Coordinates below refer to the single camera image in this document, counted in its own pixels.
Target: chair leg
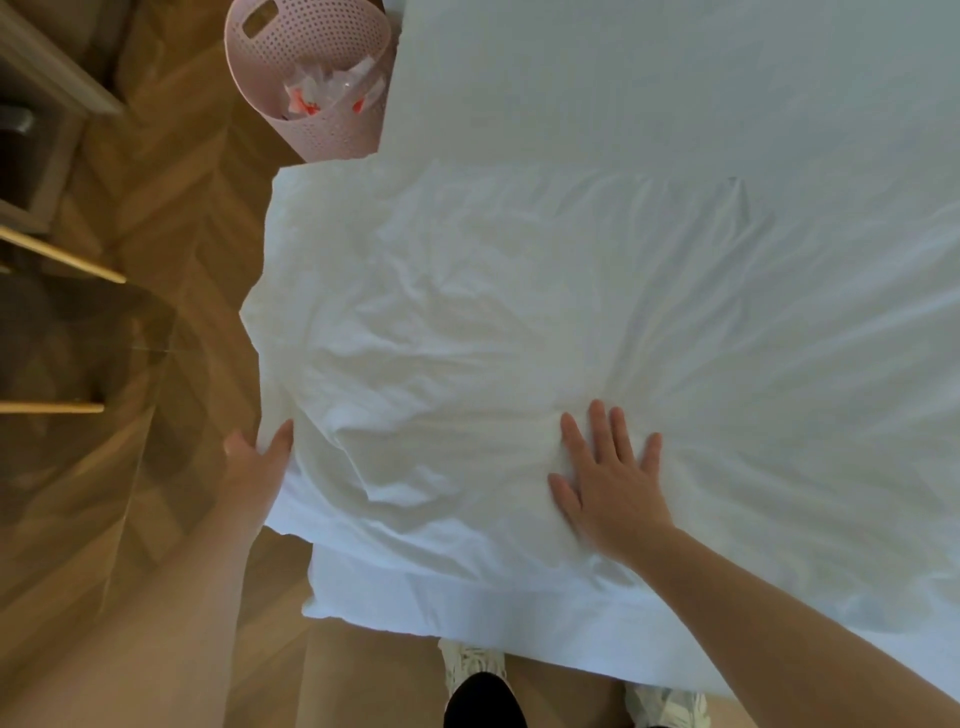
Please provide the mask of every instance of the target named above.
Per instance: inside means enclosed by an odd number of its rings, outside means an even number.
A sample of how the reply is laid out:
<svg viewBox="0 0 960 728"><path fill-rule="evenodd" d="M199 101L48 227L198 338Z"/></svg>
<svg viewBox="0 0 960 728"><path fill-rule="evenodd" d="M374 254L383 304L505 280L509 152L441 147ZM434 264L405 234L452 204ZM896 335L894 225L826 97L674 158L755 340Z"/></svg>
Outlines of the chair leg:
<svg viewBox="0 0 960 728"><path fill-rule="evenodd" d="M50 245L49 243L44 243L41 240L37 240L35 237L24 234L23 232L12 230L5 225L0 225L0 238L13 243L13 245L26 248L28 251L33 251L39 255L44 255L54 260L58 260L59 262L69 265L72 268L76 268L79 271L89 273L91 276L97 276L102 279L110 280L114 283L127 282L127 277L117 273L116 271L111 271L109 268L104 268L102 265L90 262L89 260L84 260L79 255L73 255L67 251L62 251L56 246Z"/></svg>
<svg viewBox="0 0 960 728"><path fill-rule="evenodd" d="M104 409L93 401L0 401L0 415L96 415Z"/></svg>

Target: black pants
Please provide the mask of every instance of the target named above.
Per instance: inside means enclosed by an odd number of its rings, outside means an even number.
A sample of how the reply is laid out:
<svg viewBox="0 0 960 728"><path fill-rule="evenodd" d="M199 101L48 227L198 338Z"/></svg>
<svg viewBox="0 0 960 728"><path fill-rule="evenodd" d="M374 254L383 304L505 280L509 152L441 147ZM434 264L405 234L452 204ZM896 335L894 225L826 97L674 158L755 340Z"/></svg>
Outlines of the black pants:
<svg viewBox="0 0 960 728"><path fill-rule="evenodd" d="M444 728L527 728L507 684L492 672L477 672L446 704Z"/></svg>

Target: pink basket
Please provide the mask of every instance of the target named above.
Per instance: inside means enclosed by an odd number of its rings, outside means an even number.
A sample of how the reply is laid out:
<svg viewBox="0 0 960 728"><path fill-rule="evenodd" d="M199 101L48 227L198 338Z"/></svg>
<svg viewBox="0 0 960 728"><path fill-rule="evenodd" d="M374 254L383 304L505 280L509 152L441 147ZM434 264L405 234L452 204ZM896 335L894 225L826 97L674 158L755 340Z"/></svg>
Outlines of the pink basket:
<svg viewBox="0 0 960 728"><path fill-rule="evenodd" d="M244 25L272 2L276 17L253 37ZM389 86L396 46L390 22L369 0L234 0L225 31L230 73L247 102L304 161L352 159L376 151L387 89L354 110L380 79ZM283 82L296 63L322 61L349 70L366 56L376 63L356 89L315 116L288 121Z"/></svg>

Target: hand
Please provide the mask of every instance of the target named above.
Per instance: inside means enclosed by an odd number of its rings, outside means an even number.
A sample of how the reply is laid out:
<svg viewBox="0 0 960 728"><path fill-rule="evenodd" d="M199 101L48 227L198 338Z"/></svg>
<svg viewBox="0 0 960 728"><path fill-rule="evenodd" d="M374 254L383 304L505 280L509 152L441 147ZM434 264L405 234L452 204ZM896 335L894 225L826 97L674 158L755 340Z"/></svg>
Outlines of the hand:
<svg viewBox="0 0 960 728"><path fill-rule="evenodd" d="M252 537L259 532L274 506L293 446L293 420L280 426L263 454L257 452L239 430L224 440L227 472L216 508L226 513L232 522L248 528Z"/></svg>
<svg viewBox="0 0 960 728"><path fill-rule="evenodd" d="M623 410L607 412L604 403L590 404L595 451L568 413L560 418L564 447L576 473L579 495L562 475L547 478L557 506L573 530L601 553L626 564L637 556L645 536L676 528L660 492L660 450L663 438L647 438L639 464L634 458Z"/></svg>

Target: shoe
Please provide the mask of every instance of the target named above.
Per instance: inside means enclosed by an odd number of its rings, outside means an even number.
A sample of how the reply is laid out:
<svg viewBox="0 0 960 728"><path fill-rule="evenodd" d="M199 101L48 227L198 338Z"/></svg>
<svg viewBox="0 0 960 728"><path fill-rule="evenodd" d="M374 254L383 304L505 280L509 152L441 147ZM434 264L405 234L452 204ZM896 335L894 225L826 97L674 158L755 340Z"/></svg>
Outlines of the shoe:
<svg viewBox="0 0 960 728"><path fill-rule="evenodd" d="M710 728L707 696L702 692L627 685L627 713L636 728Z"/></svg>
<svg viewBox="0 0 960 728"><path fill-rule="evenodd" d="M469 644L440 640L437 644L446 666L446 691L450 697L471 675L492 672L507 683L506 655L494 649L483 649Z"/></svg>

